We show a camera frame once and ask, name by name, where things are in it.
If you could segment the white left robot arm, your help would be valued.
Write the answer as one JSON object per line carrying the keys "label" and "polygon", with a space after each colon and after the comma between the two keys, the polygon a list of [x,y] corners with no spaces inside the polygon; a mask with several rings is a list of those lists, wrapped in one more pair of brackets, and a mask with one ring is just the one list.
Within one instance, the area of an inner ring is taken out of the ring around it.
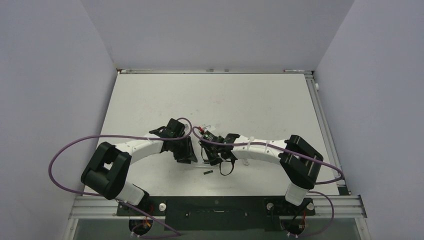
{"label": "white left robot arm", "polygon": [[179,119],[170,119],[166,126],[153,129],[141,139],[119,144],[102,142],[81,175],[81,182],[107,200],[129,204],[136,215],[149,208],[149,193],[127,181],[130,165],[163,152],[171,152],[178,163],[196,163],[191,137]]}

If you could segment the white remote control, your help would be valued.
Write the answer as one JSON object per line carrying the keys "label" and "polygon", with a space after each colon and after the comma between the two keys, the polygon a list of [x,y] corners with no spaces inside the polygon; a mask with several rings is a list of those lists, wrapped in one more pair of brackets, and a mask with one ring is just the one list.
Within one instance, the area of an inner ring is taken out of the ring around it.
{"label": "white remote control", "polygon": [[206,165],[210,165],[209,162],[204,161],[203,159],[198,159],[197,161],[192,161],[191,162],[192,165],[198,165],[198,166],[206,166]]}

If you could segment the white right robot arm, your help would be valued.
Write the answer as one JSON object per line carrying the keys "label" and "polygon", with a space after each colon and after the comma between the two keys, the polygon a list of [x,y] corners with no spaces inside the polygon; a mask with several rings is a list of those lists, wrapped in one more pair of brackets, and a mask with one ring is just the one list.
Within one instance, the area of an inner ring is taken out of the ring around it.
{"label": "white right robot arm", "polygon": [[206,131],[199,145],[213,164],[237,160],[258,160],[280,165],[290,183],[282,207],[289,214],[297,213],[316,183],[324,157],[299,135],[286,140],[262,140],[229,133],[226,137]]}

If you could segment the green AAA battery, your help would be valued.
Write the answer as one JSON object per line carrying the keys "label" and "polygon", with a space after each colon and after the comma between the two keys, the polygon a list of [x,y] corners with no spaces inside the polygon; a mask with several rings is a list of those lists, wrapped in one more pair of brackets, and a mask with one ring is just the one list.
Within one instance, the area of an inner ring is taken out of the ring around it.
{"label": "green AAA battery", "polygon": [[209,170],[209,171],[205,171],[203,174],[204,175],[207,175],[207,174],[211,174],[211,173],[213,173],[214,171],[213,170]]}

